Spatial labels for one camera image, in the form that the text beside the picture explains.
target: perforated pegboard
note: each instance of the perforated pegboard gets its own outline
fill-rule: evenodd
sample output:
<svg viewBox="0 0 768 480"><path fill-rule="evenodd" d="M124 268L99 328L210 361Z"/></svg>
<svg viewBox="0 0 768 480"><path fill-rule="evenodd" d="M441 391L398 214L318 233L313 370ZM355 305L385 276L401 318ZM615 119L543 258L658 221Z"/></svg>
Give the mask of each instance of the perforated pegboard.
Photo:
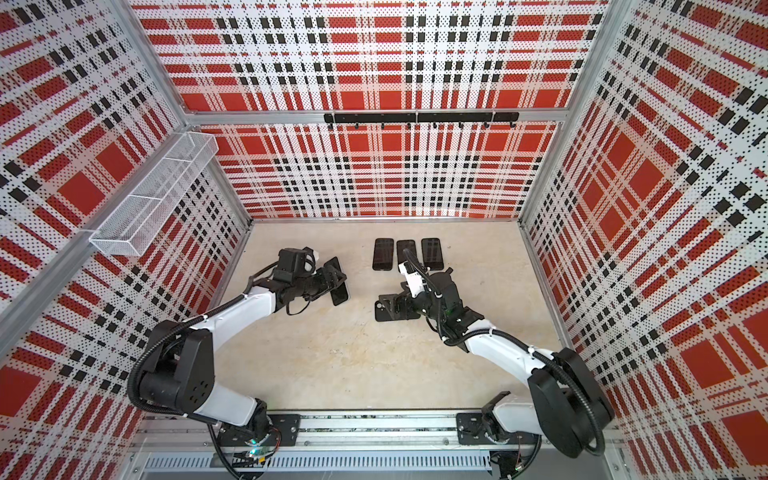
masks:
<svg viewBox="0 0 768 480"><path fill-rule="evenodd" d="M516 217L554 122L216 125L217 159L252 217Z"/></svg>
<svg viewBox="0 0 768 480"><path fill-rule="evenodd" d="M645 478L768 475L768 3L636 2L530 226Z"/></svg>
<svg viewBox="0 0 768 480"><path fill-rule="evenodd" d="M0 310L176 121L103 2L0 11Z"/></svg>
<svg viewBox="0 0 768 480"><path fill-rule="evenodd" d="M130 0L191 111L563 107L607 0Z"/></svg>
<svg viewBox="0 0 768 480"><path fill-rule="evenodd" d="M207 310L242 235L203 172L141 258L85 263L0 365L0 478L117 473L141 419L135 357L158 321Z"/></svg>

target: mesh basket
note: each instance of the mesh basket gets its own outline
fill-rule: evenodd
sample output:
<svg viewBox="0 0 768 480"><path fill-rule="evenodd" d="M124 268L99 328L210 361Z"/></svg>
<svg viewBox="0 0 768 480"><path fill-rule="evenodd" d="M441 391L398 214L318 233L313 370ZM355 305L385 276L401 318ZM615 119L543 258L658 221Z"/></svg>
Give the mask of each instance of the mesh basket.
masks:
<svg viewBox="0 0 768 480"><path fill-rule="evenodd" d="M218 151L211 134L188 131L91 236L107 255L140 257Z"/></svg>

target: work surface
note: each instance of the work surface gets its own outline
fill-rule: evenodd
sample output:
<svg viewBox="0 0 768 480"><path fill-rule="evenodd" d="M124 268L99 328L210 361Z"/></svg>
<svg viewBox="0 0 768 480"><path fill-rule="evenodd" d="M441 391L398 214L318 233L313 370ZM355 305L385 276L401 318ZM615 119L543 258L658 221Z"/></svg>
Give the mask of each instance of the work surface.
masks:
<svg viewBox="0 0 768 480"><path fill-rule="evenodd" d="M464 304L499 329L559 350L557 334L514 222L255 223L224 296L277 260L281 248L338 257L349 300L325 295L296 316L285 309L256 321L216 354L216 381L263 399L270 409L479 408L503 390L530 402L527 386L481 357L447 347L423 317L378 323L379 295L400 293L404 277L371 268L377 237L438 237ZM298 312L304 300L295 300Z"/></svg>

